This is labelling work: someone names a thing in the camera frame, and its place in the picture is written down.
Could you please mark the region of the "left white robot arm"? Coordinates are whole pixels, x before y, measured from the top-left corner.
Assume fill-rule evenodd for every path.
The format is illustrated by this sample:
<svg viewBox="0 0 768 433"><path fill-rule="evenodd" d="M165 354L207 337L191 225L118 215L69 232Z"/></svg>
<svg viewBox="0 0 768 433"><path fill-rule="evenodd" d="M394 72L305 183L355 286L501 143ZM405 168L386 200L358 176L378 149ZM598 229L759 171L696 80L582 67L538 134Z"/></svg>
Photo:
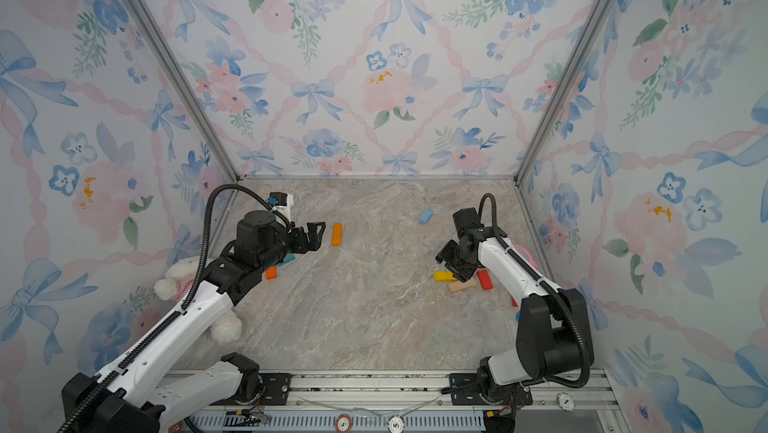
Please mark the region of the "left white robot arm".
<svg viewBox="0 0 768 433"><path fill-rule="evenodd" d="M245 193L260 204L238 223L236 237L210 260L210 234L217 197L224 191ZM230 313L264 273L289 254L317 251L323 222L296 225L290 206L264 199L237 183L222 184L206 203L201 251L193 282L178 302L128 351L96 374L74 376L62 390L62 432L161 432L220 400L249 405L265 387L259 365L239 353L166 387L160 386L182 354L217 320Z"/></svg>

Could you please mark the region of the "yellow long block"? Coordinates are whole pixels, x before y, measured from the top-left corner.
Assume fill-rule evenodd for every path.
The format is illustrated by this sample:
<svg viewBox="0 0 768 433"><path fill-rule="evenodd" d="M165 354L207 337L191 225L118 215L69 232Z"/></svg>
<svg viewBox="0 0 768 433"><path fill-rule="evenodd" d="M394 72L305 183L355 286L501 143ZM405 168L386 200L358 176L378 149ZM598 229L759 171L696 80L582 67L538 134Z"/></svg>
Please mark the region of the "yellow long block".
<svg viewBox="0 0 768 433"><path fill-rule="evenodd" d="M456 278L454 275L449 271L434 271L433 272L433 279L436 282L455 282Z"/></svg>

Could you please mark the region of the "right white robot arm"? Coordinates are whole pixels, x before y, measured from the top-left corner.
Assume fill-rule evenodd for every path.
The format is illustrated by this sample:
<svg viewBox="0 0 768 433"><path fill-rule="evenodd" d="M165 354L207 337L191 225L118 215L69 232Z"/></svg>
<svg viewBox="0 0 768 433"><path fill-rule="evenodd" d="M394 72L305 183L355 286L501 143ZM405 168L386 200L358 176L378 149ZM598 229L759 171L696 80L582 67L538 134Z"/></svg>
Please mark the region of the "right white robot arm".
<svg viewBox="0 0 768 433"><path fill-rule="evenodd" d="M585 387L594 349L584 295L547 279L523 258L499 226L493 194L484 194L476 208L455 212L453 222L457 238L444 245L436 261L461 283L487 271L518 303L515 346L480 361L478 393L496 403L541 383Z"/></svg>

